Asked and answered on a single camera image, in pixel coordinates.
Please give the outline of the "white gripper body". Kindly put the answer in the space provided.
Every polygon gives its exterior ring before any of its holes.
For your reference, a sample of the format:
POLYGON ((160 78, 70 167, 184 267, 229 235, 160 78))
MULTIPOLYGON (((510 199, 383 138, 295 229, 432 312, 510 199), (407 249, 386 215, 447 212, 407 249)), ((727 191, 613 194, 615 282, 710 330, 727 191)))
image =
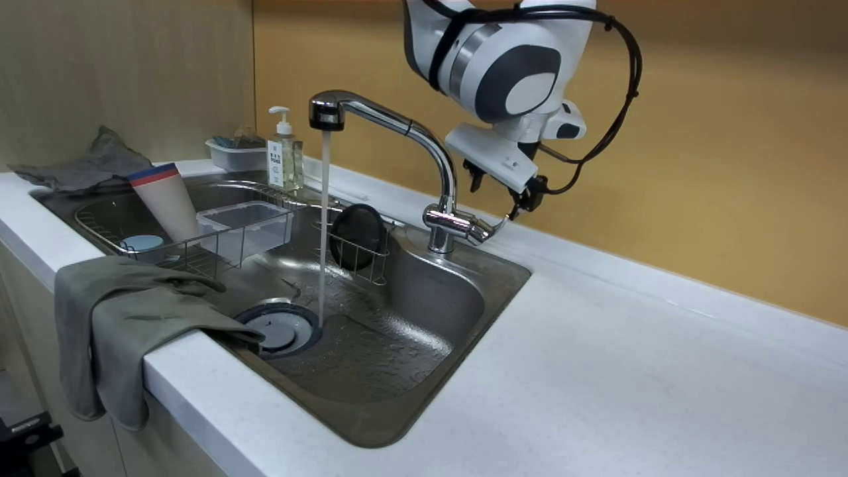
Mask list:
POLYGON ((587 118, 574 101, 549 110, 534 110, 519 118, 503 118, 492 127, 458 125, 447 143, 466 162, 497 178, 514 194, 522 194, 538 172, 531 145, 542 139, 582 138, 587 118))

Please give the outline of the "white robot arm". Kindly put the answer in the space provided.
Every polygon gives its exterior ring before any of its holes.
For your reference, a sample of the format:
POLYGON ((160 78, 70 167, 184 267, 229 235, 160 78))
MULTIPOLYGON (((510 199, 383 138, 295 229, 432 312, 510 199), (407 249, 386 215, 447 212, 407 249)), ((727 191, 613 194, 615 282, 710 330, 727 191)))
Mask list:
POLYGON ((582 138, 587 121, 566 97, 590 43, 596 0, 519 0, 484 11, 472 0, 404 0, 409 66, 432 90, 477 117, 447 143, 497 178, 514 199, 511 215, 534 212, 549 180, 534 162, 545 139, 582 138))

